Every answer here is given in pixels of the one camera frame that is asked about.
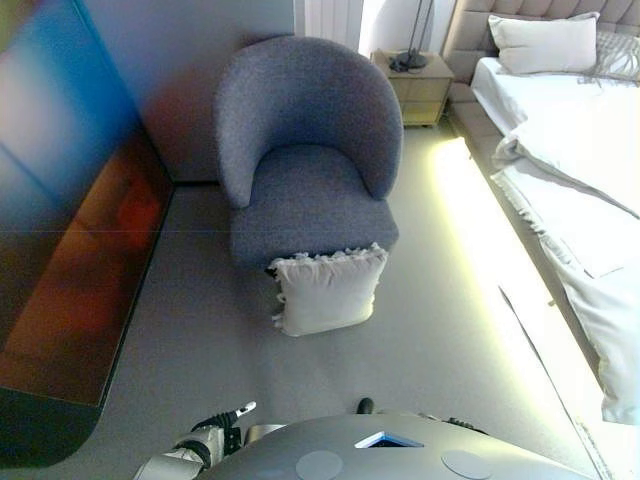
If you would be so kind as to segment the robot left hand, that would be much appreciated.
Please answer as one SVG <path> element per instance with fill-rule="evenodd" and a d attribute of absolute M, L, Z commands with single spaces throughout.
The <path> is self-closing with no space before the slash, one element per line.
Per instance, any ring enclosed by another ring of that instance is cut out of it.
<path fill-rule="evenodd" d="M 253 411 L 257 406 L 255 401 L 250 401 L 245 406 L 236 410 L 219 413 L 209 417 L 208 419 L 197 423 L 192 429 L 192 432 L 203 430 L 208 427 L 217 427 L 222 430 L 224 434 L 223 450 L 225 455 L 230 455 L 241 447 L 241 431 L 239 427 L 235 427 L 234 424 L 237 420 Z"/>

